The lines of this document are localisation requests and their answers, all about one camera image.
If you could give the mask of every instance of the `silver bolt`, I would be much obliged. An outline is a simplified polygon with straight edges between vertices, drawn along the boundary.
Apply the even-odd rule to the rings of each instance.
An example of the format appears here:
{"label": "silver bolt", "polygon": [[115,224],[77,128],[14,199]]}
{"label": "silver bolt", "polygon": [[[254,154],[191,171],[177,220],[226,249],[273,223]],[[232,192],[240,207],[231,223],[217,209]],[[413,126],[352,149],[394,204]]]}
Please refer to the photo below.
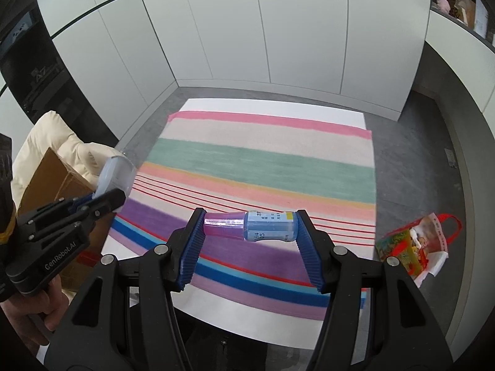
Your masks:
{"label": "silver bolt", "polygon": [[392,267],[396,267],[398,264],[400,264],[400,262],[396,257],[388,257],[387,264],[389,264]]}
{"label": "silver bolt", "polygon": [[168,252],[168,247],[165,244],[157,245],[154,250],[155,254],[163,255]]}
{"label": "silver bolt", "polygon": [[109,265],[113,262],[113,255],[112,254],[103,255],[100,261],[103,265]]}
{"label": "silver bolt", "polygon": [[342,245],[337,245],[334,247],[334,252],[337,255],[345,255],[347,254],[347,248],[343,247]]}

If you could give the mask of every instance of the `striped tablecloth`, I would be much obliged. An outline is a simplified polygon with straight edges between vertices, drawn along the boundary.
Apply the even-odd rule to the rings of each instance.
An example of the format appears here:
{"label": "striped tablecloth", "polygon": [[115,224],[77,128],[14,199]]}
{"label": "striped tablecloth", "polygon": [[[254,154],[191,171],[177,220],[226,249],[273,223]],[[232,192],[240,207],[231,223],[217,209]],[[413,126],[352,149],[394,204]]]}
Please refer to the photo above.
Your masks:
{"label": "striped tablecloth", "polygon": [[[317,228],[372,258],[375,173],[362,113],[298,103],[190,99],[139,169],[103,253],[142,255],[207,211],[306,209]],[[207,237],[174,305],[223,329],[313,348],[328,304],[297,245]]]}

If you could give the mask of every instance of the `blue ribbed rubber pad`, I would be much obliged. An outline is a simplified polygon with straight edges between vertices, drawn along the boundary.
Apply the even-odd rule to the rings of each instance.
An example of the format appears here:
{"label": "blue ribbed rubber pad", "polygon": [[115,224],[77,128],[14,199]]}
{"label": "blue ribbed rubber pad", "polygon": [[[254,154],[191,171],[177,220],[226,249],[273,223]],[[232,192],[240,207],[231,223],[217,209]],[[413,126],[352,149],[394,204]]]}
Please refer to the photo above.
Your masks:
{"label": "blue ribbed rubber pad", "polygon": [[206,211],[204,211],[204,213],[198,219],[196,226],[192,231],[192,235],[187,242],[184,252],[182,253],[181,271],[179,274],[179,280],[177,281],[177,284],[179,285],[181,290],[184,290],[184,287],[191,282],[197,259],[200,257],[200,251],[203,246],[205,237],[203,231],[205,215]]}
{"label": "blue ribbed rubber pad", "polygon": [[323,286],[323,274],[321,272],[321,258],[316,251],[316,248],[309,236],[309,232],[304,225],[303,219],[298,214],[298,237],[295,242],[298,244],[299,252],[303,258],[306,272],[308,273],[311,284],[315,286],[319,292]]}

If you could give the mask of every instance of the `lavender stripe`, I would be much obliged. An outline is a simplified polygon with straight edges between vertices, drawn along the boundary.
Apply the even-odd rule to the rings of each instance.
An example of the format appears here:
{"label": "lavender stripe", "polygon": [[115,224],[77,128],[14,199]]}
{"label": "lavender stripe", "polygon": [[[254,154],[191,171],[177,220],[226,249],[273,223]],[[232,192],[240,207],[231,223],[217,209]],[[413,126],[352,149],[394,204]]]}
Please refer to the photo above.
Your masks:
{"label": "lavender stripe", "polygon": [[281,313],[283,315],[290,315],[298,318],[316,319],[317,321],[322,321],[323,318],[325,318],[326,308],[324,307],[294,304],[258,296],[246,291],[234,289],[233,287],[226,286],[197,274],[192,276],[191,284],[216,296],[253,308],[263,309],[264,311]]}
{"label": "lavender stripe", "polygon": [[[121,212],[124,218],[161,237],[186,225],[184,220],[128,199]],[[309,283],[303,259],[297,251],[286,251],[254,242],[208,236],[202,254],[237,267],[266,275]]]}
{"label": "lavender stripe", "polygon": [[137,255],[144,255],[145,252],[147,251],[147,249],[145,249],[145,248],[141,247],[139,244],[136,244],[135,242],[129,240],[126,236],[124,236],[123,234],[117,232],[116,230],[114,230],[112,228],[108,232],[108,235]]}

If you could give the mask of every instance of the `cardboard box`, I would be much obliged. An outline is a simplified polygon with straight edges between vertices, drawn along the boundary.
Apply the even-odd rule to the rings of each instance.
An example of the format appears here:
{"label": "cardboard box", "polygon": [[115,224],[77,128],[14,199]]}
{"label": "cardboard box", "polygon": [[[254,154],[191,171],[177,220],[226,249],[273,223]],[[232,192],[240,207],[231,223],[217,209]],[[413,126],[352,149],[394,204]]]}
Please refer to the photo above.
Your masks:
{"label": "cardboard box", "polygon": [[[48,149],[24,191],[17,214],[32,211],[60,198],[82,197],[94,188],[52,149]],[[101,257],[101,249],[115,217],[110,213],[96,222],[90,233],[90,246],[73,260],[60,274],[65,289],[77,291],[91,265]]]}

